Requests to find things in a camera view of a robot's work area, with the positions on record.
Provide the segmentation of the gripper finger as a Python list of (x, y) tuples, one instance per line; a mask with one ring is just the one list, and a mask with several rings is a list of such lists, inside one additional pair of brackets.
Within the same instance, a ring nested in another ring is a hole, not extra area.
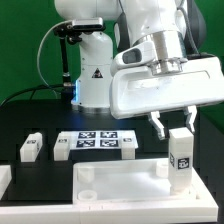
[(195, 133), (194, 122), (197, 116), (197, 107), (195, 105), (185, 107), (184, 115), (186, 116), (186, 121), (185, 121), (186, 127), (192, 133)]
[(157, 131), (157, 136), (160, 140), (164, 140), (166, 138), (165, 128), (160, 121), (160, 112), (154, 111), (148, 114), (148, 121)]

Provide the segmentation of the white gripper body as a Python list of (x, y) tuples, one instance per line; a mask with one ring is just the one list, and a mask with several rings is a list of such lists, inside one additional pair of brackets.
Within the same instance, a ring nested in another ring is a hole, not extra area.
[(147, 66), (120, 70), (112, 80), (110, 109), (116, 119), (224, 101), (217, 57), (189, 60), (180, 73), (153, 75)]

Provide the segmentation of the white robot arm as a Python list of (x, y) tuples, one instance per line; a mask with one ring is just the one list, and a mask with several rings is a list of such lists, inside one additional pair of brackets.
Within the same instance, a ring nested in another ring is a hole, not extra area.
[(126, 21), (115, 29), (117, 42), (127, 46), (111, 64), (110, 110), (116, 119), (146, 115), (165, 137), (162, 112), (182, 109), (186, 126), (194, 129), (197, 108), (224, 101), (220, 61), (209, 54), (188, 54), (191, 38), (188, 0), (55, 0), (64, 19)]

